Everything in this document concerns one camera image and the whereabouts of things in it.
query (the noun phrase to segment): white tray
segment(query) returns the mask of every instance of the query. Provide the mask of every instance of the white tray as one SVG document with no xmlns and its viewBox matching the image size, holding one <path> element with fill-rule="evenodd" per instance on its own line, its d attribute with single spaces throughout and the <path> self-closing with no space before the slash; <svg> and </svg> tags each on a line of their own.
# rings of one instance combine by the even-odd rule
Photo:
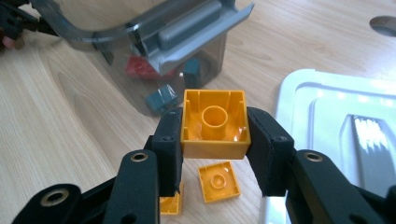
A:
<svg viewBox="0 0 396 224">
<path fill-rule="evenodd" d="M 359 186 L 357 150 L 349 122 L 352 115 L 386 124 L 390 154 L 396 164 L 396 82 L 303 69 L 289 74 L 281 84 L 275 118 L 293 137 L 295 148 L 326 154 L 352 184 Z M 261 214 L 262 223 L 290 223 L 284 198 L 262 199 Z"/>
</svg>

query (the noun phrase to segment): light wood surface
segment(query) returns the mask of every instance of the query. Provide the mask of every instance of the light wood surface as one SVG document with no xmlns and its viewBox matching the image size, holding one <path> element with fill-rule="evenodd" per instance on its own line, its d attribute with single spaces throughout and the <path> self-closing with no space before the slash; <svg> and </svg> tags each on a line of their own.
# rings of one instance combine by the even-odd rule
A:
<svg viewBox="0 0 396 224">
<path fill-rule="evenodd" d="M 369 26 L 382 15 L 396 16 L 396 1 L 257 1 L 229 33 L 222 72 L 206 88 L 245 90 L 248 105 L 272 112 L 281 81 L 298 69 L 396 81 L 396 38 Z M 113 177 L 158 122 L 137 113 L 90 54 L 57 37 L 23 40 L 0 53 L 0 223 L 48 186 L 85 191 Z M 162 223 L 259 223 L 262 194 L 247 159 L 233 161 L 241 196 L 204 204 L 197 168 L 213 162 L 184 161 L 183 214 Z"/>
</svg>

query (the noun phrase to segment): orange block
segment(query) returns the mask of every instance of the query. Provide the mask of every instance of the orange block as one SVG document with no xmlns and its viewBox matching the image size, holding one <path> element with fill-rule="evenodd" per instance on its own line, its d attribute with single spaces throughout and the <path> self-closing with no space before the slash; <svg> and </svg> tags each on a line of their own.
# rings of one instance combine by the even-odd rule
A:
<svg viewBox="0 0 396 224">
<path fill-rule="evenodd" d="M 180 142 L 184 158 L 243 159 L 250 146 L 245 93 L 185 90 Z"/>
<path fill-rule="evenodd" d="M 202 166 L 198 172 L 205 203 L 235 198 L 241 194 L 229 161 Z"/>
<path fill-rule="evenodd" d="M 180 183 L 180 193 L 176 193 L 175 197 L 160 197 L 161 215 L 180 215 L 183 206 L 184 184 Z"/>
</svg>

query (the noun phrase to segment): person's finger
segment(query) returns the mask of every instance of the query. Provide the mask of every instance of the person's finger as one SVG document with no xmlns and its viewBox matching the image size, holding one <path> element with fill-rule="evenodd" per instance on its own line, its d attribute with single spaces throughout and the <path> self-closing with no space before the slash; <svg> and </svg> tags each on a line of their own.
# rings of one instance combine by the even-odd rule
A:
<svg viewBox="0 0 396 224">
<path fill-rule="evenodd" d="M 2 42 L 8 49 L 15 48 L 15 40 L 9 38 L 8 36 L 4 36 Z"/>
</svg>

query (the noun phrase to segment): clear plastic bin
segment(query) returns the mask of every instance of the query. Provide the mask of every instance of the clear plastic bin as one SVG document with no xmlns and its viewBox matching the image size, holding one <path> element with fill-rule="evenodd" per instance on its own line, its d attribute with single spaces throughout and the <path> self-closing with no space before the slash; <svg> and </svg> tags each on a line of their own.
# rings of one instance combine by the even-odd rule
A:
<svg viewBox="0 0 396 224">
<path fill-rule="evenodd" d="M 146 115 L 178 106 L 221 70 L 226 33 L 246 19 L 234 0 L 31 0 L 73 48 L 95 50 L 109 76 Z"/>
</svg>

